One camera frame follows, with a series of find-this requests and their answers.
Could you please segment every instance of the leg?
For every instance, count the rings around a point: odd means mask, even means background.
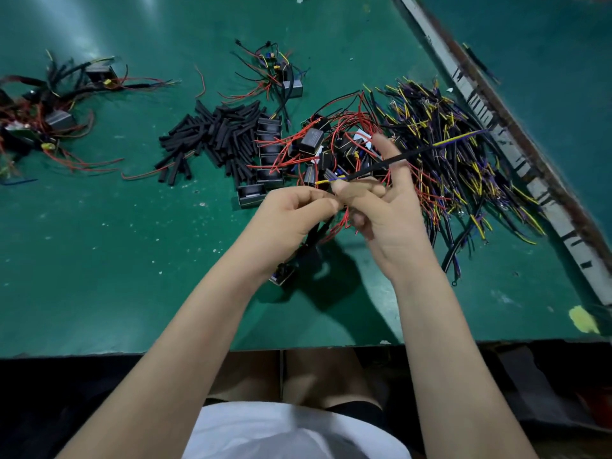
[[[207,400],[280,402],[278,351],[228,353]]]
[[[283,402],[329,409],[351,401],[366,401],[380,409],[353,348],[291,349],[285,354]]]

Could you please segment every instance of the white shirt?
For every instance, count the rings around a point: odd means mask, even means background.
[[[284,403],[233,402],[200,411],[184,459],[410,459],[380,428]]]

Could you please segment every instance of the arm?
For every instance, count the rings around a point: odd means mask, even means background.
[[[373,138],[384,158],[397,148]],[[428,459],[536,459],[483,361],[429,244],[408,163],[391,166],[393,188],[333,183],[397,295]]]
[[[251,296],[338,207],[331,195],[306,186],[269,194],[58,458],[180,457]]]

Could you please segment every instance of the forearm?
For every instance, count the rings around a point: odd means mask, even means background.
[[[437,263],[395,288],[427,457],[536,458]]]
[[[60,458],[180,457],[250,297],[266,279],[230,251]]]

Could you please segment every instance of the yellow stain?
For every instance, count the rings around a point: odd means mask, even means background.
[[[576,325],[576,328],[583,333],[599,333],[597,322],[582,306],[574,306],[570,309],[570,319]]]

